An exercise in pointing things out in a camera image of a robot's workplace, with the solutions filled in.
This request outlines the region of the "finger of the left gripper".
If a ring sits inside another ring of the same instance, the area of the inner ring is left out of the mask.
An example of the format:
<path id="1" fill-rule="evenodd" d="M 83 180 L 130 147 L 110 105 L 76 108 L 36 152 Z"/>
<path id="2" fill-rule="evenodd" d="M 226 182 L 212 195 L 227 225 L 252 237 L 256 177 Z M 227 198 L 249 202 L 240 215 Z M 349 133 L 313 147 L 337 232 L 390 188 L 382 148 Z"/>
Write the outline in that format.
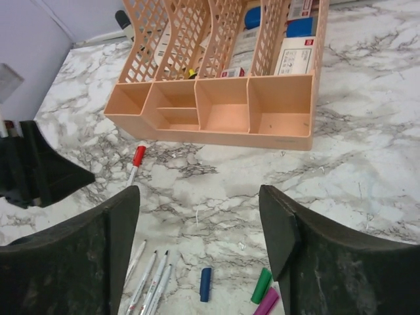
<path id="1" fill-rule="evenodd" d="M 29 136 L 1 139 L 1 196 L 27 209 L 41 205 L 35 169 L 35 142 Z"/>

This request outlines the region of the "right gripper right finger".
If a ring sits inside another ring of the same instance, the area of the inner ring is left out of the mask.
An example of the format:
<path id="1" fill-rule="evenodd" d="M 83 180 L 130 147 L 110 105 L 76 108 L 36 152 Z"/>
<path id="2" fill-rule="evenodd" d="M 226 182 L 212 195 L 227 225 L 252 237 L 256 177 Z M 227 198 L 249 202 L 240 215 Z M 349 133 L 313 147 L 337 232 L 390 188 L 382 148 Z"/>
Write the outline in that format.
<path id="1" fill-rule="evenodd" d="M 419 246 L 351 229 L 269 185 L 259 213 L 286 314 L 418 314 Z"/>

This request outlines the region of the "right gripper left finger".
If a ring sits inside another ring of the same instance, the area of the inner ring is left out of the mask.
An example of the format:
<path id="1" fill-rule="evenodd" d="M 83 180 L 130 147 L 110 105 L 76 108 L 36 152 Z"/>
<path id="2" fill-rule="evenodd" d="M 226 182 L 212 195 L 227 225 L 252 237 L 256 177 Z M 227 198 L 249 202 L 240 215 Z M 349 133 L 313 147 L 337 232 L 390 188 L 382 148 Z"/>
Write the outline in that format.
<path id="1" fill-rule="evenodd" d="M 2 314 L 117 314 L 140 190 L 1 247 Z"/>

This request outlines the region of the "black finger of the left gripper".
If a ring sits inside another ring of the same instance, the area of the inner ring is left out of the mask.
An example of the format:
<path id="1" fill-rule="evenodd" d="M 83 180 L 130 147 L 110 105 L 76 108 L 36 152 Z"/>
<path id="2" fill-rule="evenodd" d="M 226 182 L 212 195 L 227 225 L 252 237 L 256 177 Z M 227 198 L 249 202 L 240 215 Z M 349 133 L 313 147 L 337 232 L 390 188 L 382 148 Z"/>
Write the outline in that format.
<path id="1" fill-rule="evenodd" d="M 21 121 L 23 140 L 27 142 L 30 175 L 34 177 L 39 207 L 57 203 L 93 183 L 90 171 L 58 154 L 45 140 L 35 121 Z"/>

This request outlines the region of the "red white pen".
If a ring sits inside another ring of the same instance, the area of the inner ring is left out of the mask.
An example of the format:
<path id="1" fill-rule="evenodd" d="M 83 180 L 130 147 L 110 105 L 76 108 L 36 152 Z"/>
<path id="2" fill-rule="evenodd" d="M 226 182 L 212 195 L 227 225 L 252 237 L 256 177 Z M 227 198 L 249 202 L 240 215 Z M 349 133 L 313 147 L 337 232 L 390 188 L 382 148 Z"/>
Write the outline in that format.
<path id="1" fill-rule="evenodd" d="M 133 162 L 132 162 L 133 166 L 132 166 L 129 178 L 127 180 L 126 187 L 129 187 L 133 184 L 134 179 L 137 175 L 138 168 L 140 167 L 140 164 L 142 163 L 142 159 L 144 157 L 145 151 L 146 151 L 145 146 L 137 146 L 134 157 L 133 157 Z"/>

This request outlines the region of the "yellow white pen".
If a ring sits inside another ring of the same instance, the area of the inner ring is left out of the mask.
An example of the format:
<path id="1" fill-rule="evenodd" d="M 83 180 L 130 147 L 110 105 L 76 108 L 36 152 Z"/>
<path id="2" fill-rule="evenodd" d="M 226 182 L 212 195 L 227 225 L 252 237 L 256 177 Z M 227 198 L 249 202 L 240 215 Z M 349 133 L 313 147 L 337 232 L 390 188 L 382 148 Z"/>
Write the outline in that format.
<path id="1" fill-rule="evenodd" d="M 139 262 L 139 259 L 140 259 L 141 255 L 142 255 L 143 251 L 144 251 L 144 248 L 146 247 L 146 243 L 147 243 L 147 240 L 144 240 L 141 243 L 140 247 L 137 249 L 137 251 L 135 252 L 133 258 L 131 259 L 131 261 L 130 261 L 130 263 L 128 265 L 127 274 L 126 274 L 126 277 L 125 277 L 125 283 L 124 283 L 124 287 L 123 288 L 126 288 L 127 287 L 127 284 L 129 283 L 129 280 L 131 278 L 131 275 L 132 275 L 132 273 L 133 273 L 136 265 Z"/>

